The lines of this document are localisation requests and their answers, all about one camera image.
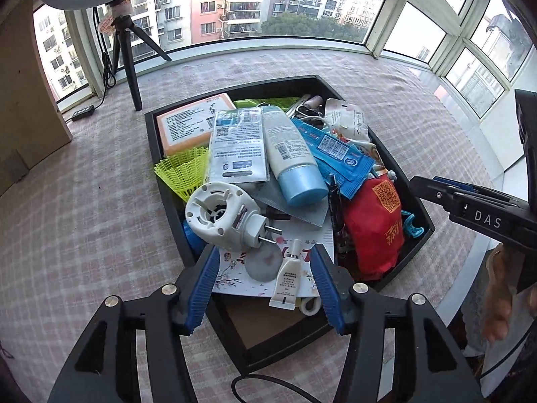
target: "green item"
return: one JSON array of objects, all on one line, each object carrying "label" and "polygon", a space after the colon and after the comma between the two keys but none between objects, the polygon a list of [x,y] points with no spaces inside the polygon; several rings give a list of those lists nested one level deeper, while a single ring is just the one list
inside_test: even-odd
[{"label": "green item", "polygon": [[300,100],[300,97],[292,96],[286,98],[261,98],[258,100],[236,100],[233,104],[237,108],[241,107],[256,107],[260,103],[267,103],[271,106],[278,106],[282,111],[287,112],[293,104]]},{"label": "green item", "polygon": [[192,193],[203,184],[208,152],[207,148],[199,147],[168,156],[155,165],[155,174],[187,202]]},{"label": "green item", "polygon": [[233,102],[233,104],[235,105],[237,109],[242,109],[246,107],[256,107],[259,103],[260,101],[257,101],[257,100],[236,100]]}]

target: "white plug-in device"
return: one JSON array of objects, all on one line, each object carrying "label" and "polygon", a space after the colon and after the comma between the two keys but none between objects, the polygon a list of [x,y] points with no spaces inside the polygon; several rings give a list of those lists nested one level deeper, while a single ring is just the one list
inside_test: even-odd
[{"label": "white plug-in device", "polygon": [[192,231],[209,244],[228,252],[258,248],[267,232],[281,234],[268,225],[257,203],[237,185],[214,181],[196,189],[185,207],[186,221]]}]

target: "cable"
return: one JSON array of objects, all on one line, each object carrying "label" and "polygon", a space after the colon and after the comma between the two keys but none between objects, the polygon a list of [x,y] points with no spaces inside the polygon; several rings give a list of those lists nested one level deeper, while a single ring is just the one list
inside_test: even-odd
[{"label": "cable", "polygon": [[108,55],[108,51],[106,50],[106,42],[104,40],[104,35],[100,33],[98,29],[99,23],[100,23],[99,14],[97,12],[97,8],[94,7],[93,8],[93,26],[95,27],[95,33],[97,34],[97,43],[99,44],[99,48],[101,52],[101,61],[103,63],[103,85],[104,85],[103,99],[98,104],[98,106],[95,107],[95,109],[97,109],[99,106],[103,104],[104,99],[106,97],[106,91],[110,88],[113,88],[116,84],[115,75],[112,72],[112,62],[110,61],[110,56]]},{"label": "cable", "polygon": [[537,323],[537,319],[533,320],[533,323],[532,325],[530,325],[530,328],[526,331],[526,333],[524,333],[524,336],[522,338],[520,338],[520,340],[515,344],[515,346],[511,349],[511,351],[509,351],[509,353],[507,353],[500,361],[498,361],[493,367],[491,367],[490,369],[488,369],[486,372],[482,373],[481,375],[479,375],[477,377],[477,380],[481,380],[483,377],[485,377],[486,375],[492,373],[494,370],[496,370],[501,364],[503,364],[505,361],[507,361],[507,359],[509,359],[511,357],[511,355],[517,351],[517,348],[520,347],[520,344],[522,344],[526,338],[528,337],[528,335],[530,334],[530,332],[532,331],[532,329],[534,329],[536,327],[536,323]]},{"label": "cable", "polygon": [[264,375],[264,374],[244,374],[244,375],[239,375],[233,379],[232,393],[235,396],[235,398],[241,403],[248,403],[248,402],[243,400],[241,396],[238,395],[236,386],[238,382],[240,382],[241,380],[245,380],[245,379],[259,379],[259,380],[266,380],[267,382],[276,383],[277,385],[283,386],[284,388],[287,388],[291,391],[296,392],[297,394],[304,397],[306,400],[310,401],[311,403],[321,403],[318,399],[313,397],[311,394],[308,394],[303,389],[300,389],[298,386],[295,386],[284,380],[277,379],[276,377],[271,377],[269,375]]}]

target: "blue wet wipe packet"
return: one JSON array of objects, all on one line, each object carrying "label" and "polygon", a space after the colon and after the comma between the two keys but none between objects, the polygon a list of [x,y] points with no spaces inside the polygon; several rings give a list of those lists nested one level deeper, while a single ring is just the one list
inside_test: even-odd
[{"label": "blue wet wipe packet", "polygon": [[357,148],[303,121],[293,119],[293,124],[315,157],[324,181],[329,183],[329,175],[335,175],[339,192],[351,200],[367,178],[374,160]]}]

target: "small white tube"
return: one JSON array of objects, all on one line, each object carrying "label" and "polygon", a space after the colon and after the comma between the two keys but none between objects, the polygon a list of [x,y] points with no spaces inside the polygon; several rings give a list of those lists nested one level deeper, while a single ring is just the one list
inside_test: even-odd
[{"label": "small white tube", "polygon": [[272,295],[269,306],[293,311],[296,303],[296,293],[300,286],[300,272],[302,259],[300,251],[302,241],[294,239],[291,247],[286,252],[284,262],[280,267],[276,277],[276,287]]}]

